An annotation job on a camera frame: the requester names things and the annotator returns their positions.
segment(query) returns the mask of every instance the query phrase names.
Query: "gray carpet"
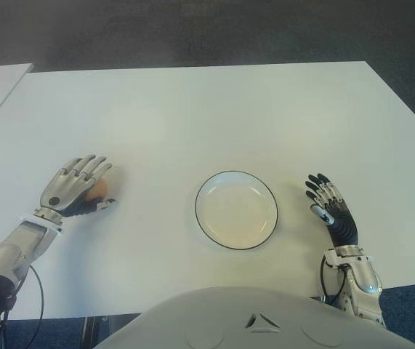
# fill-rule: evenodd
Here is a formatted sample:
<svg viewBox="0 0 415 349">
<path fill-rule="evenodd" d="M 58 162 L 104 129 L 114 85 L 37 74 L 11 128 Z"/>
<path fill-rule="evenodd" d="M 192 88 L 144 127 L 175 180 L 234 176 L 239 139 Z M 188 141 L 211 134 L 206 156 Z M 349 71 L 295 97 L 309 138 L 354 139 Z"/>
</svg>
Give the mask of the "gray carpet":
<svg viewBox="0 0 415 349">
<path fill-rule="evenodd" d="M 0 0 L 0 65 L 34 71 L 344 60 L 367 61 L 415 113 L 415 0 Z M 415 286 L 381 304 L 415 342 Z M 32 348 L 77 348 L 82 324 L 45 321 Z M 33 325 L 11 321 L 9 347 Z"/>
</svg>

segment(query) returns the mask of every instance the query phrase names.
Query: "wire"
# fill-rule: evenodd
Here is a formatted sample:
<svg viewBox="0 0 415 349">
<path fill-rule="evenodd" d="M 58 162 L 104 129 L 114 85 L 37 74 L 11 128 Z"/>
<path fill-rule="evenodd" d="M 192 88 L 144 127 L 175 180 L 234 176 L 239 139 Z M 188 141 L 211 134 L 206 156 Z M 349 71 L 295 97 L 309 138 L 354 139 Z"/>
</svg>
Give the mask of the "wire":
<svg viewBox="0 0 415 349">
<path fill-rule="evenodd" d="M 325 264 L 327 264 L 329 267 L 331 267 L 331 265 L 329 265 L 327 262 L 326 262 L 326 258 L 325 258 L 325 255 L 323 255 L 323 257 L 322 257 L 322 261 L 321 261 L 321 285 L 322 285 L 322 290 L 323 290 L 323 295 L 325 296 L 325 299 L 328 299 L 329 298 L 329 295 L 328 295 L 328 293 L 327 293 L 327 291 L 326 291 L 326 287 L 325 287 L 325 282 L 324 282 L 324 280 L 323 280 L 323 266 L 325 265 Z M 343 270 L 343 273 L 344 273 L 344 277 L 343 277 L 343 283 L 342 283 L 342 285 L 340 286 L 340 288 L 339 288 L 339 291 L 338 291 L 338 293 L 337 293 L 337 295 L 330 301 L 330 303 L 328 303 L 329 305 L 332 305 L 334 302 L 335 302 L 335 300 L 337 300 L 337 298 L 340 296 L 340 294 L 341 294 L 341 292 L 343 291 L 343 288 L 345 287 L 345 283 L 346 283 L 346 277 L 347 277 L 347 271 L 346 271 L 346 268 L 343 268 L 343 266 L 341 266 L 341 265 L 339 265 L 338 266 L 338 269 L 340 269 L 340 270 Z"/>
<path fill-rule="evenodd" d="M 26 271 L 26 275 L 20 280 L 17 289 L 13 292 L 13 297 L 16 297 L 20 289 L 22 288 L 23 284 L 25 283 L 26 276 L 28 276 L 28 271 Z M 7 349 L 7 322 L 9 320 L 9 311 L 4 311 L 4 318 L 2 319 L 2 348 Z"/>
<path fill-rule="evenodd" d="M 322 262 L 321 262 L 321 285 L 322 285 L 323 295 L 325 296 L 325 299 L 327 299 L 329 295 L 326 293 L 325 282 L 323 282 L 323 265 L 325 264 L 325 259 L 326 259 L 325 255 L 323 255 Z"/>
<path fill-rule="evenodd" d="M 2 347 L 7 349 L 7 321 L 9 320 L 9 311 L 4 311 L 4 319 L 2 320 Z"/>
<path fill-rule="evenodd" d="M 32 265 L 30 265 L 30 268 L 33 271 L 36 279 L 38 280 L 39 289 L 41 290 L 41 315 L 39 316 L 39 322 L 38 322 L 38 326 L 36 327 L 36 331 L 34 332 L 33 337 L 31 338 L 30 342 L 28 343 L 25 349 L 29 349 L 31 344 L 33 344 L 34 340 L 36 339 L 36 336 L 38 335 L 38 332 L 39 332 L 39 328 L 41 327 L 42 316 L 44 315 L 44 290 L 42 289 L 41 279 L 39 278 L 38 273 L 36 272 L 36 270 L 33 268 Z"/>
</svg>

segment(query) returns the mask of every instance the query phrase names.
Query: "brown egg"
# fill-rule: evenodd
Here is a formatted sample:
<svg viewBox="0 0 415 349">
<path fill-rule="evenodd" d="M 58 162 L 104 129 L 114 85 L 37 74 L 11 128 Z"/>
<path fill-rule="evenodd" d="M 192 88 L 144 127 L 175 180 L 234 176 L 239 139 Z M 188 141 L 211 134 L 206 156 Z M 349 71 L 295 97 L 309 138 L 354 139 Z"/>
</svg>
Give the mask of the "brown egg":
<svg viewBox="0 0 415 349">
<path fill-rule="evenodd" d="M 91 201 L 94 198 L 105 198 L 107 195 L 107 184 L 104 180 L 99 180 L 96 184 L 94 184 L 94 187 L 91 188 L 91 190 L 86 195 L 86 198 L 84 198 L 85 201 Z"/>
</svg>

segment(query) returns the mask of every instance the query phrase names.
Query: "white plate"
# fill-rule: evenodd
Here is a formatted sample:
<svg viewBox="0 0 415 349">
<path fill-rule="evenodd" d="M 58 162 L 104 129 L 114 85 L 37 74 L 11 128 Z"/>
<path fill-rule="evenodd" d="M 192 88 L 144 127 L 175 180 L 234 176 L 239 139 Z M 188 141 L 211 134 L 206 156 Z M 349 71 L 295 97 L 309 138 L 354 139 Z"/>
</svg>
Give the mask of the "white plate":
<svg viewBox="0 0 415 349">
<path fill-rule="evenodd" d="M 270 189 L 245 172 L 210 177 L 196 196 L 196 217 L 204 233 L 230 249 L 251 249 L 267 240 L 277 223 Z"/>
</svg>

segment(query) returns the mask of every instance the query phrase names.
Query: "robotic arm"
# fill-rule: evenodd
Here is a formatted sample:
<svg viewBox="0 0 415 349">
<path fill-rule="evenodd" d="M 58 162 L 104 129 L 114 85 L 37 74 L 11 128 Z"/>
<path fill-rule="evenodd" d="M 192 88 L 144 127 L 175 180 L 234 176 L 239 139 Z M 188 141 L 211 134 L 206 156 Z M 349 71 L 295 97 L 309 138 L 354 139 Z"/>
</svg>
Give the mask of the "robotic arm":
<svg viewBox="0 0 415 349">
<path fill-rule="evenodd" d="M 372 258 L 358 246 L 358 230 L 345 200 L 324 175 L 310 175 L 309 180 L 306 186 L 313 192 L 306 191 L 306 195 L 315 202 L 310 210 L 325 222 L 334 245 L 334 249 L 325 252 L 321 273 L 326 263 L 342 274 L 343 286 L 335 297 L 337 307 L 385 327 L 379 306 L 382 284 L 372 268 Z M 321 281 L 326 294 L 322 275 Z"/>
<path fill-rule="evenodd" d="M 95 191 L 112 166 L 101 165 L 104 161 L 103 156 L 89 155 L 63 165 L 42 193 L 40 208 L 22 217 L 18 228 L 0 243 L 0 334 L 1 314 L 13 308 L 31 263 L 61 234 L 62 218 L 105 209 L 114 202 L 104 200 L 102 193 Z"/>
</svg>

